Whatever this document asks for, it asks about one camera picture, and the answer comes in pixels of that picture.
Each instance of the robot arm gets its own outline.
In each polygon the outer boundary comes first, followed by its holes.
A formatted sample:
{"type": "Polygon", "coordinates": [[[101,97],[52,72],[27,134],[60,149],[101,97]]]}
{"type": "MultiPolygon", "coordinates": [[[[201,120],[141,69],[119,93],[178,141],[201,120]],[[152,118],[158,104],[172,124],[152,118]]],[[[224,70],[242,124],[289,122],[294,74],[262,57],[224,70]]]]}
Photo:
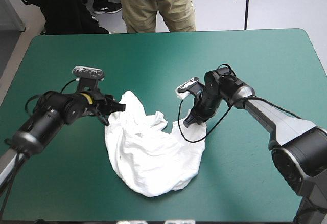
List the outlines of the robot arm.
{"type": "Polygon", "coordinates": [[[77,66],[73,74],[79,81],[77,91],[43,94],[33,114],[12,137],[11,148],[0,158],[0,194],[11,178],[18,153],[19,168],[28,158],[41,153],[65,124],[70,125],[80,117],[96,116],[108,126],[105,116],[125,110],[125,105],[116,102],[112,95],[100,92],[98,82],[104,78],[102,70],[77,66]]]}
{"type": "Polygon", "coordinates": [[[194,106],[185,127],[213,117],[224,100],[229,107],[245,109],[270,134],[268,144],[273,162],[302,202],[295,223],[327,223],[327,131],[313,122],[294,118],[255,96],[254,89],[236,77],[228,65],[180,86],[177,94],[194,95],[194,106]]]}

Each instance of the yellow band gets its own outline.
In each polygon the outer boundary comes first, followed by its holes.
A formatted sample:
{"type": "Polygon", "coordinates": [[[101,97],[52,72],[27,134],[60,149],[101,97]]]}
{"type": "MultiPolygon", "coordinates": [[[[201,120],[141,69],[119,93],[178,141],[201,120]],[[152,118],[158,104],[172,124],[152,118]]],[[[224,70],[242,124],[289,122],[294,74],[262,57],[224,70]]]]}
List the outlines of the yellow band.
{"type": "Polygon", "coordinates": [[[89,105],[93,104],[93,99],[92,99],[92,97],[90,95],[88,95],[86,93],[80,93],[80,94],[87,99],[89,105]]]}

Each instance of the silver arm segment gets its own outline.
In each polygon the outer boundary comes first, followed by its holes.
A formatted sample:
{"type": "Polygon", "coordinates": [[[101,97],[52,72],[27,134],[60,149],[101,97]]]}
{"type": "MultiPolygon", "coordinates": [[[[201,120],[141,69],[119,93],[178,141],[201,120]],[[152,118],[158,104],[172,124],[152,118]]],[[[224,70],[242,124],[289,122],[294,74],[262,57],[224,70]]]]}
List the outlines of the silver arm segment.
{"type": "Polygon", "coordinates": [[[269,132],[269,150],[274,146],[283,146],[316,127],[311,121],[290,117],[261,100],[247,100],[245,110],[269,132]]]}

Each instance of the white object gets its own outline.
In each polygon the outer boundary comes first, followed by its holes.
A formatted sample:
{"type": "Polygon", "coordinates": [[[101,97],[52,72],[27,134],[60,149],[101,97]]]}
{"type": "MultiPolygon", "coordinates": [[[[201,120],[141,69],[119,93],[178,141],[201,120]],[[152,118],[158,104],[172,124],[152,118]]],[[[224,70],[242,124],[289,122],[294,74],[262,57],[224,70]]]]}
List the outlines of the white object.
{"type": "MultiPolygon", "coordinates": [[[[132,190],[147,197],[183,189],[198,173],[204,140],[184,140],[177,121],[173,122],[171,134],[162,132],[167,125],[164,115],[157,111],[146,116],[131,91],[122,95],[120,103],[126,104],[126,110],[112,113],[110,125],[105,127],[106,146],[116,174],[132,190]]],[[[189,140],[206,135],[206,124],[186,128],[182,122],[183,134],[189,140]]]]}

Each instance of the khaki pants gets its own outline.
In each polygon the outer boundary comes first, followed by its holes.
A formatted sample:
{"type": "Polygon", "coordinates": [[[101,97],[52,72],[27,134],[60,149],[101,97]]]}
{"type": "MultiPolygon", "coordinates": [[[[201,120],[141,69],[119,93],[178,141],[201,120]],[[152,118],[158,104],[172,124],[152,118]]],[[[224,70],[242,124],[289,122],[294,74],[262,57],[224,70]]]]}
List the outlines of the khaki pants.
{"type": "Polygon", "coordinates": [[[157,12],[169,31],[196,31],[192,0],[121,0],[128,33],[155,32],[157,12]]]}

